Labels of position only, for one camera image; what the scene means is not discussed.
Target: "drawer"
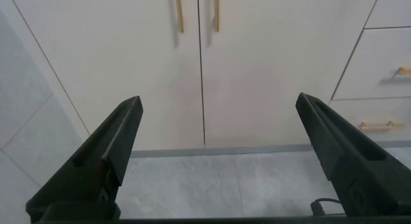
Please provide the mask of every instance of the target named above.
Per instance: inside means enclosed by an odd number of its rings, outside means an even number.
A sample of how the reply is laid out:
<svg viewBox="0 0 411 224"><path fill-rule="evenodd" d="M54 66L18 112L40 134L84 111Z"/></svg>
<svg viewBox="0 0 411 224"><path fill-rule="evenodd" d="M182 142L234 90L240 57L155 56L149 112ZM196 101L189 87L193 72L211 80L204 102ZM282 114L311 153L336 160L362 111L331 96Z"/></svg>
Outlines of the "drawer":
<svg viewBox="0 0 411 224"><path fill-rule="evenodd" d="M367 123L363 133L374 141L411 140L411 98L331 101L329 106L359 129ZM404 126L385 128L389 121Z"/></svg>
<svg viewBox="0 0 411 224"><path fill-rule="evenodd" d="M411 96L401 66L411 68L411 28L364 30L333 99Z"/></svg>
<svg viewBox="0 0 411 224"><path fill-rule="evenodd" d="M366 28L411 26L411 0L377 0Z"/></svg>

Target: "cabinet door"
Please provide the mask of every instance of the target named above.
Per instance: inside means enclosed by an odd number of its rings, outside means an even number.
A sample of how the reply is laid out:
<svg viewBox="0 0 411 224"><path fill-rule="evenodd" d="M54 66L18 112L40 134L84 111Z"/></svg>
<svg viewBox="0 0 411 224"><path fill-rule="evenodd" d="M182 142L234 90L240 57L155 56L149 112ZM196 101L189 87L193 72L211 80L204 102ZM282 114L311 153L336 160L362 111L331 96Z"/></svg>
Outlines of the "cabinet door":
<svg viewBox="0 0 411 224"><path fill-rule="evenodd" d="M124 99L134 150L203 148L197 0L14 0L88 131Z"/></svg>
<svg viewBox="0 0 411 224"><path fill-rule="evenodd" d="M300 92L326 103L375 0L199 0L206 147L309 143Z"/></svg>

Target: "gray floor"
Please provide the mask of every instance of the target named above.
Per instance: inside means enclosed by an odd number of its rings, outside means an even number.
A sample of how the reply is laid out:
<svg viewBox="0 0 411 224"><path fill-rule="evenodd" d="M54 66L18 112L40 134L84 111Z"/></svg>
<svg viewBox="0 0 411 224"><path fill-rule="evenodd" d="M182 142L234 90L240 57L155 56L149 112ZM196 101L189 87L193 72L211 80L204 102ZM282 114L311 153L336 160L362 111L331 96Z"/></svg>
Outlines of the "gray floor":
<svg viewBox="0 0 411 224"><path fill-rule="evenodd" d="M388 152L411 166L411 148ZM117 203L122 218L307 216L337 198L313 151L130 159ZM324 203L326 213L341 206Z"/></svg>

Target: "cabinet base trim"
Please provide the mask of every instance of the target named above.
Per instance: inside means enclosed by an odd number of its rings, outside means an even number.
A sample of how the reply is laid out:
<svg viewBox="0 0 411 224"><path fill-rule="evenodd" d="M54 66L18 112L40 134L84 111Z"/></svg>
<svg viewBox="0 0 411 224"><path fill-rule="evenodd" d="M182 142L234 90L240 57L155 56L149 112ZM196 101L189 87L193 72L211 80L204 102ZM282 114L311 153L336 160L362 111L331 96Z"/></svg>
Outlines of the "cabinet base trim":
<svg viewBox="0 0 411 224"><path fill-rule="evenodd" d="M377 141L381 147L411 147L410 141ZM311 151L310 144L286 144L277 146L256 146L239 148L201 148L188 150L144 150L132 151L130 158L140 157L183 157L200 155L228 155L228 154L248 154L248 153L277 153L292 151Z"/></svg>

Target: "gold handle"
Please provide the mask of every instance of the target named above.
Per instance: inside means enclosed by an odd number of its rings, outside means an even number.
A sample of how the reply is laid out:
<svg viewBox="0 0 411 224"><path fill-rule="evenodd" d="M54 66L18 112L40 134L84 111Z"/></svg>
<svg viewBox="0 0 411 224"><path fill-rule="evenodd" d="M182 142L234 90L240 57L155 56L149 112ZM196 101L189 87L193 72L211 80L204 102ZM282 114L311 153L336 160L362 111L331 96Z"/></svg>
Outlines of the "gold handle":
<svg viewBox="0 0 411 224"><path fill-rule="evenodd" d="M360 128L363 131L389 131L393 128L405 128L405 125L399 125L393 121L389 121L386 125L368 125L367 122L363 121Z"/></svg>
<svg viewBox="0 0 411 224"><path fill-rule="evenodd" d="M214 28L220 31L220 0L214 0Z"/></svg>
<svg viewBox="0 0 411 224"><path fill-rule="evenodd" d="M411 74L411 69L407 69L404 66L399 67L397 73L398 75L406 75L406 74Z"/></svg>
<svg viewBox="0 0 411 224"><path fill-rule="evenodd" d="M184 33L184 16L182 14L182 3L181 0L175 0L177 4L177 17L179 18L179 31Z"/></svg>

